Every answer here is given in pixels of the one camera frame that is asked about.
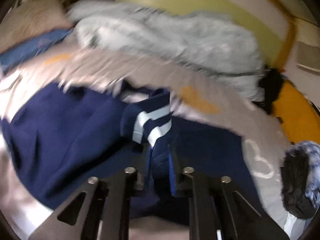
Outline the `navy and white sweatshirt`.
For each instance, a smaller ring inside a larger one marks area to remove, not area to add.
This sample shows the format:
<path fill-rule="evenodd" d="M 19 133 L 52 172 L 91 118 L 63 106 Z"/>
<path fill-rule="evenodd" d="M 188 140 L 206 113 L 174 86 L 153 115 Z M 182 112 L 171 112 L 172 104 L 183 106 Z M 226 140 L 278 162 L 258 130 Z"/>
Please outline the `navy and white sweatshirt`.
<path fill-rule="evenodd" d="M 139 88 L 145 100 L 127 103 L 119 95 L 84 87 L 66 92 L 50 83 L 37 92 L 1 130 L 22 184 L 55 209 L 87 178 L 105 178 L 146 154 L 147 193 L 134 198 L 131 216 L 157 216 L 188 225 L 189 203 L 178 198 L 173 155 L 210 177 L 231 177 L 261 209 L 233 132 L 173 116 L 166 89 Z"/>

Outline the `black folded garment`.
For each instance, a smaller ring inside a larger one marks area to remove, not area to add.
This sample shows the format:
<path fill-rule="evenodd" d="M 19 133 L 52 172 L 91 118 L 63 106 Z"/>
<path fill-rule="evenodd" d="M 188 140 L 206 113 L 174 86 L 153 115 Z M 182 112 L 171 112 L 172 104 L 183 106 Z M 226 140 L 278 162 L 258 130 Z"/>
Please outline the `black folded garment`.
<path fill-rule="evenodd" d="M 309 174 L 308 156 L 298 150 L 287 152 L 280 172 L 281 195 L 285 210 L 299 219 L 312 218 L 316 209 L 311 200 L 305 196 Z"/>

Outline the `blue white patterned folded garment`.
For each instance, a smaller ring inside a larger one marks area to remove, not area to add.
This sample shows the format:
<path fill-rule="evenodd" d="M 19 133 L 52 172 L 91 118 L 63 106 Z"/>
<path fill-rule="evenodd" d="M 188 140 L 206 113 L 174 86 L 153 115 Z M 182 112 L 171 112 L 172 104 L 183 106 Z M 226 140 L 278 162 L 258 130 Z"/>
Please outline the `blue white patterned folded garment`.
<path fill-rule="evenodd" d="M 301 141 L 292 145 L 287 152 L 298 150 L 305 153 L 309 159 L 309 174 L 306 182 L 305 196 L 308 197 L 313 207 L 319 207 L 319 144 L 313 141 Z"/>

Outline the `orange pillow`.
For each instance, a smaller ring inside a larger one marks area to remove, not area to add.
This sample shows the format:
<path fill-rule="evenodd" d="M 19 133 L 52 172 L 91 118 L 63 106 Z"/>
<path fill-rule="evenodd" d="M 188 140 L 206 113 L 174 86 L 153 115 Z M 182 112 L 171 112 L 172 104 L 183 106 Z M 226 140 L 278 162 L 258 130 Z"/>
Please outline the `orange pillow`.
<path fill-rule="evenodd" d="M 290 81 L 284 81 L 273 114 L 280 120 L 289 142 L 310 140 L 319 143 L 319 114 Z"/>

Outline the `black garment by pillow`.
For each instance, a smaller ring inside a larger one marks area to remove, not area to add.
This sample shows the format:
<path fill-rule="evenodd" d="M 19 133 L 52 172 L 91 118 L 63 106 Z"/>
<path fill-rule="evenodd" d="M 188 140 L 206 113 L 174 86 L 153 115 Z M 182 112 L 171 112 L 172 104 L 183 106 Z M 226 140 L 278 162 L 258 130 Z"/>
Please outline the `black garment by pillow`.
<path fill-rule="evenodd" d="M 277 100 L 283 83 L 284 79 L 280 71 L 275 68 L 268 69 L 265 76 L 259 81 L 259 87 L 264 90 L 264 100 L 254 103 L 268 115 L 273 112 L 273 103 Z"/>

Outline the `grey printed bed sheet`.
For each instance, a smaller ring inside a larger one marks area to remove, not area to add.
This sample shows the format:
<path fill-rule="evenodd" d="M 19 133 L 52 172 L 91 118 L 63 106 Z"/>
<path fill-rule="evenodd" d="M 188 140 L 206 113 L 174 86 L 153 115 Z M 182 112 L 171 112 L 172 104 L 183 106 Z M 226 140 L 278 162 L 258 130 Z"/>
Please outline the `grey printed bed sheet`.
<path fill-rule="evenodd" d="M 203 74 L 157 57 L 82 49 L 69 37 L 18 65 L 1 81 L 1 117 L 12 119 L 52 81 L 103 92 L 112 81 L 122 78 L 134 86 L 166 87 L 182 100 L 181 105 L 172 107 L 176 115 L 240 135 L 263 207 L 291 239 L 299 238 L 305 223 L 288 213 L 281 200 L 280 165 L 290 143 L 279 121 L 234 89 Z"/>

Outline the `light grey duvet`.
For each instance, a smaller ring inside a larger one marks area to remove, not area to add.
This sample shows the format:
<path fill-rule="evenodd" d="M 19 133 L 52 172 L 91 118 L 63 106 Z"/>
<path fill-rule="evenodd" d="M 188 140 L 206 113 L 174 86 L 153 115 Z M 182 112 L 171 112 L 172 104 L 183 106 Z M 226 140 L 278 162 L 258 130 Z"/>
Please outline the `light grey duvet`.
<path fill-rule="evenodd" d="M 228 15 L 186 15 L 114 0 L 80 0 L 67 10 L 82 47 L 157 56 L 177 62 L 261 102 L 265 68 L 253 33 Z"/>

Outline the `blue pillow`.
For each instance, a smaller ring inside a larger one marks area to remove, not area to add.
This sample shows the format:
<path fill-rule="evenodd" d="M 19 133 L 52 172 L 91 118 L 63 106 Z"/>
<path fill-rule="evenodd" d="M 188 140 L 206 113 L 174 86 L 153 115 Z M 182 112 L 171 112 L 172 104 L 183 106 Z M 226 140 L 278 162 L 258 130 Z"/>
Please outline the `blue pillow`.
<path fill-rule="evenodd" d="M 7 74 L 9 70 L 23 62 L 36 57 L 52 46 L 61 43 L 73 31 L 71 29 L 56 29 L 41 34 L 16 45 L 13 48 L 1 53 L 1 71 Z"/>

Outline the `beige floral pillow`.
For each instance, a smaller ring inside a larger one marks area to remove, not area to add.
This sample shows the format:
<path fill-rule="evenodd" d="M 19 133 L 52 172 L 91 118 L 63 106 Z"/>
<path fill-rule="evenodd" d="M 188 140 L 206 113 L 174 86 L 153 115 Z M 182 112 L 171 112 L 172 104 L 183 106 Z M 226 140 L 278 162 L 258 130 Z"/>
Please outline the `beige floral pillow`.
<path fill-rule="evenodd" d="M 60 0 L 24 2 L 1 22 L 1 53 L 30 38 L 72 26 Z"/>

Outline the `wooden bed frame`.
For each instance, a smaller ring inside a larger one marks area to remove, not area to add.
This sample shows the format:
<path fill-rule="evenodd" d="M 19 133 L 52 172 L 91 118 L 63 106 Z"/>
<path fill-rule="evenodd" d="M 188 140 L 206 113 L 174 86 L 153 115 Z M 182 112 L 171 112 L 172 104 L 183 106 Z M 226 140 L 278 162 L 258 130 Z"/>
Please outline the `wooden bed frame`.
<path fill-rule="evenodd" d="M 265 10 L 260 10 L 268 26 L 281 40 L 280 52 L 272 66 L 284 69 L 291 51 L 298 43 L 302 48 L 299 66 L 317 70 L 319 61 L 319 23 L 314 12 L 304 0 L 263 0 Z"/>

